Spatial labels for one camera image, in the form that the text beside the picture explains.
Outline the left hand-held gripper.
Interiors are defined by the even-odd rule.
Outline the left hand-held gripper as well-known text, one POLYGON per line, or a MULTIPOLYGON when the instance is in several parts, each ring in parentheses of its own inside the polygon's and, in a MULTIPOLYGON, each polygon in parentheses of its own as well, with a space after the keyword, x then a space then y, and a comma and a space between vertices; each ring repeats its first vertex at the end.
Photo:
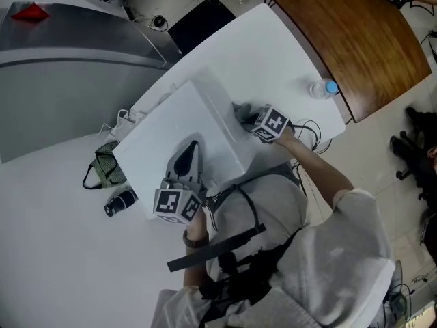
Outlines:
POLYGON ((181 147, 167 164, 167 178, 155 191, 153 214, 163 221, 188 225, 206 201, 208 189, 202 182, 192 183, 170 178, 190 175, 201 180, 203 155, 198 141, 181 147))

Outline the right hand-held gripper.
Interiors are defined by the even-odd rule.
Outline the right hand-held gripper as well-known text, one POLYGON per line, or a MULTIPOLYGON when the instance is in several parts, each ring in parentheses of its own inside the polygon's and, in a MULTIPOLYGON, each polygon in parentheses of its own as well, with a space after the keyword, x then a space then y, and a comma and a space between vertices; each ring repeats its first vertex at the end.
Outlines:
POLYGON ((272 105, 265 105, 244 120, 244 127, 265 144, 280 138, 290 124, 290 119, 272 105))

